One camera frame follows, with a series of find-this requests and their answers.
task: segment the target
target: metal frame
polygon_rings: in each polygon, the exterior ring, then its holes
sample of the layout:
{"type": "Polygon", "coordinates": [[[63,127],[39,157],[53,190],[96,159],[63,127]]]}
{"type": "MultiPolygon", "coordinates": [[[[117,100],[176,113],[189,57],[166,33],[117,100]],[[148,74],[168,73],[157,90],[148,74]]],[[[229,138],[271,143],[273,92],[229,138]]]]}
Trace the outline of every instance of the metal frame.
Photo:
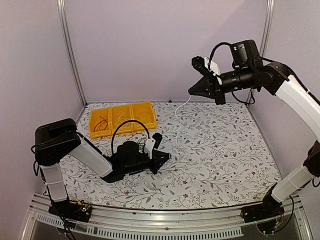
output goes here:
{"type": "Polygon", "coordinates": [[[80,81],[79,72],[78,72],[78,68],[77,68],[77,64],[76,64],[76,59],[75,59],[74,51],[73,51],[72,44],[71,44],[70,32],[69,32],[69,27],[68,27],[68,22],[67,22],[65,1],[64,0],[57,0],[57,5],[58,5],[58,12],[59,12],[59,17],[60,17],[63,39],[64,39],[66,51],[68,54],[68,59],[69,59],[71,71],[73,74],[74,83],[75,83],[76,90],[78,92],[81,104],[83,107],[85,107],[87,105],[87,100],[86,100],[84,89],[83,89],[81,81],[80,81]]]}
{"type": "MultiPolygon", "coordinates": [[[[261,46],[260,46],[260,56],[264,57],[268,40],[270,36],[270,30],[272,25],[272,18],[274,15],[274,8],[275,8],[275,0],[268,0],[267,6],[266,6],[266,12],[265,12],[265,19],[264,19],[264,28],[263,28],[263,34],[262,34],[262,40],[261,40],[261,46]]],[[[250,92],[248,93],[248,97],[246,101],[249,103],[252,100],[250,92]]]]}
{"type": "MultiPolygon", "coordinates": [[[[299,196],[295,194],[293,200],[301,237],[304,240],[312,240],[299,196]]],[[[48,213],[49,206],[48,196],[34,194],[29,206],[31,214],[24,231],[29,234],[24,234],[22,240],[30,240],[35,221],[63,228],[60,219],[48,213]]],[[[89,223],[74,222],[74,232],[108,239],[228,239],[243,236],[241,227],[255,224],[245,223],[240,217],[242,207],[243,205],[199,210],[143,210],[94,205],[89,223]]],[[[285,215],[290,215],[290,198],[283,202],[283,207],[285,215]]]]}

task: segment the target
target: floral patterned surface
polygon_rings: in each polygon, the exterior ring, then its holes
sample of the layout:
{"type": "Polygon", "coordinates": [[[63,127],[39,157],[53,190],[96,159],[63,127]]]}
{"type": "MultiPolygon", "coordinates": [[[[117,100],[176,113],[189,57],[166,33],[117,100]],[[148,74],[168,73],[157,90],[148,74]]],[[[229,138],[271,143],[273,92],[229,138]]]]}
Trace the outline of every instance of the floral patterned surface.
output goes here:
{"type": "MultiPolygon", "coordinates": [[[[78,131],[90,139],[90,112],[119,103],[87,106],[78,131]]],[[[97,205],[138,209],[198,209],[250,203],[262,199],[281,177],[275,161],[243,104],[188,103],[175,117],[176,103],[153,103],[157,128],[163,135],[159,149],[172,158],[157,175],[149,170],[106,183],[90,168],[65,157],[60,165],[70,199],[97,205]]],[[[145,132],[119,134],[124,141],[145,138],[145,132]]],[[[111,155],[111,137],[91,139],[111,155]]]]}

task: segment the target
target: yellow tray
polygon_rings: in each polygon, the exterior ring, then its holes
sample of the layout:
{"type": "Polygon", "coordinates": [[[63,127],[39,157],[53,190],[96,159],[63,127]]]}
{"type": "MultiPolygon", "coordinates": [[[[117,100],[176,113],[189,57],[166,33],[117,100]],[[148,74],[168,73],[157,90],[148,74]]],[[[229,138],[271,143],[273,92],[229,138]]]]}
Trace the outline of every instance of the yellow tray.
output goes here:
{"type": "MultiPolygon", "coordinates": [[[[147,129],[157,127],[156,114],[150,101],[112,106],[92,110],[89,121],[90,137],[98,138],[113,135],[117,127],[127,120],[138,120],[147,129]]],[[[144,127],[136,122],[122,126],[117,134],[141,131],[144,127]]]]}

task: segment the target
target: table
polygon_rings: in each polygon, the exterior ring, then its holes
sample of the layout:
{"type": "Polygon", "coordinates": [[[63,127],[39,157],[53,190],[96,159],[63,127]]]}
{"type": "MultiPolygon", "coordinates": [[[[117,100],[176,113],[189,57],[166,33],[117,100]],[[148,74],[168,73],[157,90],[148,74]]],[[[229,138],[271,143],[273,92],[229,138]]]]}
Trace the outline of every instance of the table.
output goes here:
{"type": "MultiPolygon", "coordinates": [[[[127,103],[93,103],[77,127],[90,138],[90,112],[127,103]]],[[[281,179],[259,129],[243,104],[153,102],[157,128],[163,140],[159,149],[172,159],[157,175],[149,170],[107,183],[71,156],[61,160],[63,179],[71,200],[135,209],[205,209],[260,201],[268,188],[281,179]],[[178,134],[177,126],[183,128],[178,134]]],[[[115,146],[145,138],[144,131],[118,134],[115,146]]],[[[111,155],[111,136],[91,139],[111,155]]]]}

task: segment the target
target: leaf pattern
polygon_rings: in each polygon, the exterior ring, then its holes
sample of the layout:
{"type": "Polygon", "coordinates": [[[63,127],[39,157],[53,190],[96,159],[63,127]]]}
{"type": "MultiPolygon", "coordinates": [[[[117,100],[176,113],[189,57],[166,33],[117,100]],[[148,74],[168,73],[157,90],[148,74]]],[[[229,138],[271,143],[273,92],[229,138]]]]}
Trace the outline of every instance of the leaf pattern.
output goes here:
{"type": "MultiPolygon", "coordinates": [[[[89,104],[77,125],[79,132],[90,138],[91,110],[115,105],[120,103],[89,104]]],[[[106,183],[86,165],[66,156],[60,166],[70,199],[138,209],[224,207],[259,201],[280,180],[275,161],[243,104],[188,103],[179,109],[179,120],[175,117],[178,104],[152,105],[157,129],[150,134],[163,135],[159,149],[172,158],[156,175],[146,170],[106,183]]],[[[114,146],[145,137],[144,131],[118,134],[114,146]]],[[[111,155],[110,136],[91,141],[111,155]]]]}

